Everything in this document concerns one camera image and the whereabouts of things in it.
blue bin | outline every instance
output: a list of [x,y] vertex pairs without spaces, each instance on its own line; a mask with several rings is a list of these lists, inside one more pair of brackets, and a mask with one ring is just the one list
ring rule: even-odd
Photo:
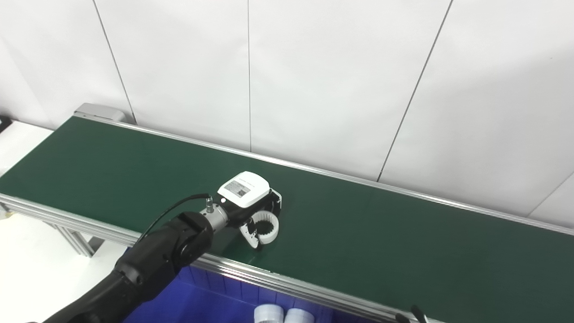
[[158,297],[139,306],[124,323],[251,323],[255,307],[269,303],[280,305],[285,312],[294,307],[306,310],[315,316],[315,323],[372,322],[287,294],[187,267]]

metal connector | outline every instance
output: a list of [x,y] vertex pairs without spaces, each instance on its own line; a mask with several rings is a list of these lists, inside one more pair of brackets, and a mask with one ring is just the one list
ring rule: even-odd
[[214,199],[212,197],[208,197],[205,199],[205,212],[207,213],[214,212]]

green conveyor belt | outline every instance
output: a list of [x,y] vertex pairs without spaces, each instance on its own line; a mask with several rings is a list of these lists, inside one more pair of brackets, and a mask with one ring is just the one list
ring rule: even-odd
[[574,236],[97,121],[72,117],[0,193],[141,232],[244,170],[283,195],[279,236],[256,252],[225,229],[214,255],[448,323],[574,322]]

label sticker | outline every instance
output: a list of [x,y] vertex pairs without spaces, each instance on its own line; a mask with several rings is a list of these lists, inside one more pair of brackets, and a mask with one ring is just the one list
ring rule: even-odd
[[224,189],[237,195],[237,197],[243,197],[245,194],[247,194],[247,193],[249,193],[249,191],[251,191],[250,189],[247,188],[247,186],[242,185],[241,183],[239,183],[235,180],[233,182],[225,185]]

aluminum profile leg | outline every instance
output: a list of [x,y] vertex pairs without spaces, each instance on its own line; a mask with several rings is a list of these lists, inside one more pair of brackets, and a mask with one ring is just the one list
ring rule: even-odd
[[68,241],[72,248],[82,256],[92,257],[96,250],[84,239],[82,234],[78,231],[72,231],[68,228],[57,224],[51,224],[60,234]]

